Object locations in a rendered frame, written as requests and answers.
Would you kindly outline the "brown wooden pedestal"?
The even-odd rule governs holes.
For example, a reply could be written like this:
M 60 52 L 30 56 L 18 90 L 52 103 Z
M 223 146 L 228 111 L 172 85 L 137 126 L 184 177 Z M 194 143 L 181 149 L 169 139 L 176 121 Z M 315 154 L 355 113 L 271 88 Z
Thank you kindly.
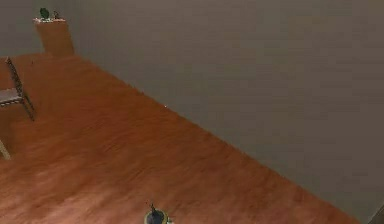
M 43 21 L 33 20 L 44 51 L 55 57 L 67 57 L 75 54 L 69 26 L 64 19 Z

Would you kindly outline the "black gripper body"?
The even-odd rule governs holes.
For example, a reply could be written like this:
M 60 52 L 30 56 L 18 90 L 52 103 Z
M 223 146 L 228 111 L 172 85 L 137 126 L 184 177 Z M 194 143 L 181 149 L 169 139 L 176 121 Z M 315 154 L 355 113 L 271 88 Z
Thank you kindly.
M 144 216 L 144 224 L 173 224 L 173 221 L 166 212 L 157 209 L 151 203 L 150 210 Z

